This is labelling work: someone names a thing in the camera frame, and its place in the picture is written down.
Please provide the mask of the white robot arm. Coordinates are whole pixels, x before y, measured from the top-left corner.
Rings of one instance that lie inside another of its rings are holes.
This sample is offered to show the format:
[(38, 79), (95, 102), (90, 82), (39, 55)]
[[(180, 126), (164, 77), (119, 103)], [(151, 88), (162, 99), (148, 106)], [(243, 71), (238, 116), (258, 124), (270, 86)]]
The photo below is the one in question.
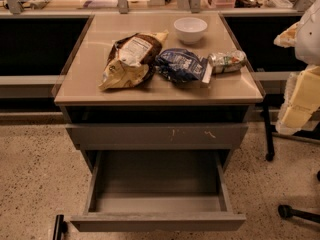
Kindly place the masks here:
[(278, 133), (293, 135), (320, 107), (320, 0), (298, 22), (279, 34), (274, 44), (293, 47), (295, 57), (307, 64), (300, 73), (289, 75), (276, 122)]

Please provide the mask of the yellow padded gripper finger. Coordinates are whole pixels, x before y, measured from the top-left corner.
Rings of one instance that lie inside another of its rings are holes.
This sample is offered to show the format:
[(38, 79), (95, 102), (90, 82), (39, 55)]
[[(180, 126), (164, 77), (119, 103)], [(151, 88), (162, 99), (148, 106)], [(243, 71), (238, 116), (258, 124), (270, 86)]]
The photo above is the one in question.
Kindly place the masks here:
[(320, 67), (308, 65), (299, 73), (292, 72), (286, 82), (276, 131), (283, 135), (293, 135), (302, 129), (319, 107)]
[(294, 23), (274, 39), (274, 44), (279, 47), (288, 48), (296, 45), (296, 32), (298, 23)]

